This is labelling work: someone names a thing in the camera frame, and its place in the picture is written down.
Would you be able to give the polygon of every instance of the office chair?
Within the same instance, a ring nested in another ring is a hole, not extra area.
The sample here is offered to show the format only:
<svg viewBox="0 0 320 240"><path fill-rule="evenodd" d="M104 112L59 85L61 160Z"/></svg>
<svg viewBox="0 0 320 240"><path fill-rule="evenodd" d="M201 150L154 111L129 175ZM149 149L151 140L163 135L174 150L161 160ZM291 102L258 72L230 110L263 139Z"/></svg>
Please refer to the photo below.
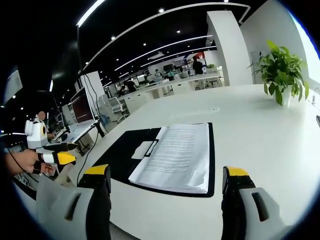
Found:
<svg viewBox="0 0 320 240"><path fill-rule="evenodd" d="M110 98L109 103L111 105L112 112L114 114L119 112L121 112L122 114L122 116L118 119L118 121L116 121L117 123L119 123L122 119L125 119L127 116L129 116L129 114L124 114L124 112L128 110L126 105L124 103L121 103L116 96L113 98Z"/></svg>

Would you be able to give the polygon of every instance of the white desk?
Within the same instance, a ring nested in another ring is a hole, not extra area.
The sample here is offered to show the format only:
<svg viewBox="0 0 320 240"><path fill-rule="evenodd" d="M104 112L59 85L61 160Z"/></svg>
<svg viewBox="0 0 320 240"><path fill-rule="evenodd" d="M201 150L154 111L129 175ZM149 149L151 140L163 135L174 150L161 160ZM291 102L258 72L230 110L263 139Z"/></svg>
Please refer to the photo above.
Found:
<svg viewBox="0 0 320 240"><path fill-rule="evenodd" d="M171 196L111 180L112 223L142 240L219 240L223 167L228 165L245 169L255 185L279 204L284 223L292 225L307 209L320 183L319 113L307 101L294 108L281 107L264 93L263 85L163 97L138 109L102 139L83 171L127 130L212 122L214 196ZM70 173L73 181L85 157L77 160Z"/></svg>
<svg viewBox="0 0 320 240"><path fill-rule="evenodd" d="M171 87L173 89L173 94L180 94L181 92L192 92L195 90L194 81L200 81L205 79L215 79L219 78L218 73L203 74L190 76L187 78L179 78L173 81L168 82L157 82L151 86L144 86L138 91L126 94L119 97L119 101L124 100L125 104L130 112L133 114L136 110L142 107L144 104L157 99L164 97L163 89Z"/></svg>

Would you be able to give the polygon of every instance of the document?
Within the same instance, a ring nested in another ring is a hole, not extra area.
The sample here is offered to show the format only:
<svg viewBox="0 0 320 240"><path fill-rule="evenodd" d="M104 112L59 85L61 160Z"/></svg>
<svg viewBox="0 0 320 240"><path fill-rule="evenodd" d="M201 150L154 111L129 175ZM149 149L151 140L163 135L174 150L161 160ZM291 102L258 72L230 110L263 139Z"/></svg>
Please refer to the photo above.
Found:
<svg viewBox="0 0 320 240"><path fill-rule="evenodd" d="M209 185L209 126L175 124L162 127L150 156L142 159L129 180L173 192L207 193Z"/></svg>

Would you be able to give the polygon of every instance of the black clipboard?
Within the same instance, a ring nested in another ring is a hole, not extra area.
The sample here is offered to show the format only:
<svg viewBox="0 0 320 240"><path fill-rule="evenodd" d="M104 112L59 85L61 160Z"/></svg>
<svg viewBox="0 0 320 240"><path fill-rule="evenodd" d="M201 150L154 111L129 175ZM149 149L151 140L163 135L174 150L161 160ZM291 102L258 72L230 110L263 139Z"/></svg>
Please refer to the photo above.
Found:
<svg viewBox="0 0 320 240"><path fill-rule="evenodd" d="M145 187L131 183L129 176L141 162L141 160L132 159L135 150L145 141L156 141L156 137L161 128L151 128L142 130L126 131L117 141L98 159L93 166L109 164L111 178L121 183L134 186L136 188L182 197L211 198L215 193L215 144L214 131L212 123L208 123L209 128L209 185L207 193L183 193L158 190L151 187Z"/></svg>

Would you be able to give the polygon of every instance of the computer monitor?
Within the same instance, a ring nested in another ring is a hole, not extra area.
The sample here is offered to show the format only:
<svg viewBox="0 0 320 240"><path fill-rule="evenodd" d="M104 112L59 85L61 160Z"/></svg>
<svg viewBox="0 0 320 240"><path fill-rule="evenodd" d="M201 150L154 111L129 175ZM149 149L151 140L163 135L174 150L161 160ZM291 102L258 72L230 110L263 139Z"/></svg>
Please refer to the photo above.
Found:
<svg viewBox="0 0 320 240"><path fill-rule="evenodd" d="M64 117L63 117L63 114L62 114L62 113L60 113L60 114L58 115L58 125L59 125L60 130L62 130L62 129L65 128Z"/></svg>
<svg viewBox="0 0 320 240"><path fill-rule="evenodd" d="M78 123L94 119L85 87L71 98L71 104Z"/></svg>

